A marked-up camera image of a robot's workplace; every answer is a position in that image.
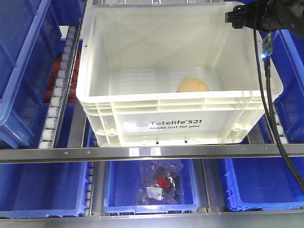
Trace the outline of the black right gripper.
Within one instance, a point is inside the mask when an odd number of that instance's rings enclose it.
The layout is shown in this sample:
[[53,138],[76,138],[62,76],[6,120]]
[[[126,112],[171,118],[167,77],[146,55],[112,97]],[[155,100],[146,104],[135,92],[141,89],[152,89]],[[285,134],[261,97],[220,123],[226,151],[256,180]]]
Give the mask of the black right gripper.
[[225,13],[225,22],[234,29],[244,26],[259,31],[297,29],[297,1],[295,0],[256,0],[238,5]]

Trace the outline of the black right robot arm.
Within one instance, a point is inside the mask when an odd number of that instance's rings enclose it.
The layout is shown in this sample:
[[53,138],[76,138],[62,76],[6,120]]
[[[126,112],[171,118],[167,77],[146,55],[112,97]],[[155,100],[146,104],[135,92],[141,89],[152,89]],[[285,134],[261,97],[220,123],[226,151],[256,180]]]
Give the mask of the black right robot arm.
[[302,0],[256,0],[237,5],[225,13],[225,22],[235,29],[243,27],[262,32],[287,29],[304,37],[304,2]]

